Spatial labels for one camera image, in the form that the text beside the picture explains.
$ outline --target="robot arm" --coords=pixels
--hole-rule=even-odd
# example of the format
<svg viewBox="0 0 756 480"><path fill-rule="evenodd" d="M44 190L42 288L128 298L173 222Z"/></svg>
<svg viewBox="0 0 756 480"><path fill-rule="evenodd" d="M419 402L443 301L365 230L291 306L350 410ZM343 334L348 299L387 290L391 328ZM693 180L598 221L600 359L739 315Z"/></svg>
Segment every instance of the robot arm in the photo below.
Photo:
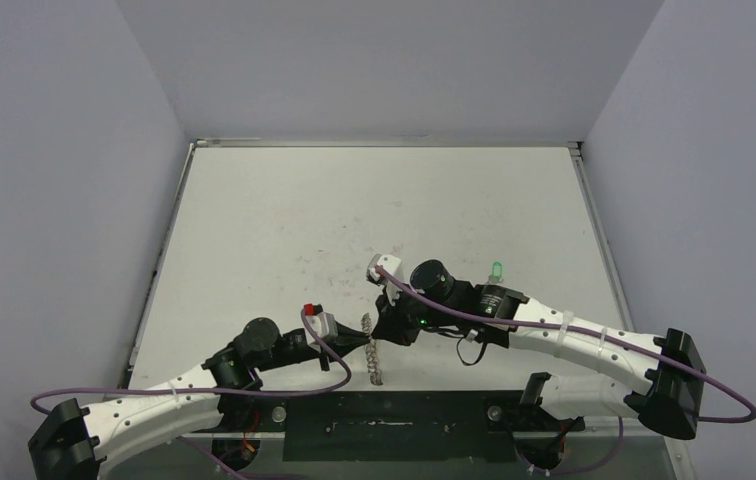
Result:
<svg viewBox="0 0 756 480"><path fill-rule="evenodd" d="M366 334L338 324L319 306L313 308L307 321L341 357L368 343ZM272 320L254 319L204 363L149 389L171 394L128 396L83 407L74 398L58 404L28 442L37 479L95 480L183 434L233 426L251 399L197 389L260 390L258 371L316 359L323 370L329 369L327 354L304 329L281 335Z"/></svg>
<svg viewBox="0 0 756 480"><path fill-rule="evenodd" d="M578 416L637 417L644 426L662 435L678 439L695 437L703 382L604 341L605 337L613 336L704 372L698 351L686 333L670 329L664 338L609 329L577 318L572 312L552 309L521 292L457 280L437 260L424 262L413 271L411 288L432 302L477 317L539 322L549 327L472 322L425 305L386 281L376 267L402 278L398 258L376 255L370 262L367 280L384 286L384 292L376 300L379 318L373 338L411 345L420 331L455 328L470 341L563 358L598 374L532 375L523 394L526 404L537 405L558 420ZM592 330L600 338L568 331L568 326Z"/></svg>

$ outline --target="table surface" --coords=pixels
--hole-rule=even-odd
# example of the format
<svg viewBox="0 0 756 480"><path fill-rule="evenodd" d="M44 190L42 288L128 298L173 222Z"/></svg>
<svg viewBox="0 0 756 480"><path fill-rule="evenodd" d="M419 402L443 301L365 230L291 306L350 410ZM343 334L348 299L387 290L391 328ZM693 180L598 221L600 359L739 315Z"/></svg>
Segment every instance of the table surface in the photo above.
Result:
<svg viewBox="0 0 756 480"><path fill-rule="evenodd" d="M375 253L405 273L437 258L459 279L484 283L494 261L503 285L553 308L624 328L566 148L198 148L156 288L131 388L147 388L208 358L253 318L282 332L322 303L360 328L380 289L365 280ZM474 358L477 345L461 351ZM346 390L521 389L531 373L590 374L536 352L488 349L461 365L454 341L421 334L379 342L384 386L369 384L362 350L346 361ZM264 372L268 390L332 384L318 362Z"/></svg>

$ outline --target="scuff mark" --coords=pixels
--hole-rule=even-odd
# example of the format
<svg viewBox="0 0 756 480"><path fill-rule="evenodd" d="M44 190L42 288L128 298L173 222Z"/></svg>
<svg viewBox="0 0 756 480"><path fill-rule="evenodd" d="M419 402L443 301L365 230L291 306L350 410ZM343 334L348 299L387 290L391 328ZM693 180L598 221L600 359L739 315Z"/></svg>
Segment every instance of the scuff mark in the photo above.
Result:
<svg viewBox="0 0 756 480"><path fill-rule="evenodd" d="M381 420L379 418L378 420L372 420L371 422L366 422L366 424L373 427L376 425L387 425L390 427L403 427L406 425L413 425L413 422L385 422L384 420Z"/></svg>

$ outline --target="metal frame edge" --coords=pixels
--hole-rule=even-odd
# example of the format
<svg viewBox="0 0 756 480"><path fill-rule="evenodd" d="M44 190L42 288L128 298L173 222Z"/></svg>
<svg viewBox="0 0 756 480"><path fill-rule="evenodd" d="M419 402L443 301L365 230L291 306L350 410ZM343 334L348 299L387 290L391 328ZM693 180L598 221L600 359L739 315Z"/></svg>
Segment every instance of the metal frame edge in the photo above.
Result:
<svg viewBox="0 0 756 480"><path fill-rule="evenodd" d="M587 206L587 213L590 215L590 223L593 226L593 233L596 235L596 243L599 244L599 250L602 254L602 263L605 265L605 271L608 273L608 281L611 284L611 290L614 294L617 310L629 331L634 331L634 322L631 319L631 312L628 309L628 302L625 300L625 292L622 289L622 283L619 279L614 257L611 254L610 244L605 231L602 228L602 222L599 218L599 211L596 209L596 202L593 199L593 193L590 190L590 184L587 181L587 172L584 170L584 159L581 157L581 149L578 144L569 149L572 164L575 168L575 175L578 177L578 186L581 188L581 194L584 196L584 204Z"/></svg>
<svg viewBox="0 0 756 480"><path fill-rule="evenodd" d="M148 290L145 293L145 301L143 303L142 312L140 314L139 324L137 326L137 332L134 336L134 343L131 346L131 353L128 356L128 361L125 364L125 371L122 375L120 388L128 388L131 383L131 376L134 371L134 365L136 364L137 355L139 355L139 349L142 345L142 337L145 333L145 327L148 324L148 316L151 312L151 304L154 299L154 293L157 290L157 284L160 281L160 273L163 268L163 262L166 260L166 249L169 247L169 241L172 239L172 232L175 228L175 222L178 219L178 210L181 206L181 200L184 194L184 187L187 184L187 178L189 177L190 167L192 166L192 160L195 156L195 150L198 147L196 141L192 141L187 149L187 156L184 159L184 166L181 170L180 180L178 187L175 190L175 199L172 204L172 212L169 215L169 223L166 226L166 232L163 235L163 241L160 243L160 251L157 253L157 260L154 263L153 275L151 276L151 282L148 284Z"/></svg>
<svg viewBox="0 0 756 480"><path fill-rule="evenodd" d="M567 147L575 142L517 140L511 138L448 138L435 135L375 136L359 139L279 139L261 137L200 138L198 148L245 147Z"/></svg>
<svg viewBox="0 0 756 480"><path fill-rule="evenodd" d="M690 459L690 452L687 450L687 444L683 440L665 437L664 442L667 445L667 453L670 456L670 464L675 472L675 478L678 480L696 480L696 469L693 468L693 461Z"/></svg>

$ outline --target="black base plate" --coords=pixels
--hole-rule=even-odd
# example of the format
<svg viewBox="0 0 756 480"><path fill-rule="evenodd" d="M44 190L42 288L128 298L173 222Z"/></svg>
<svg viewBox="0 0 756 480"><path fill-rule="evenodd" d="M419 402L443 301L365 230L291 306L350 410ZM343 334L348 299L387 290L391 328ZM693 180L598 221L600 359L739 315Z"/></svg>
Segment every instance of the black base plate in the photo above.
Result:
<svg viewBox="0 0 756 480"><path fill-rule="evenodd" d="M509 425L558 432L522 391L335 392L288 402L284 461L517 461ZM504 405L500 421L487 409Z"/></svg>

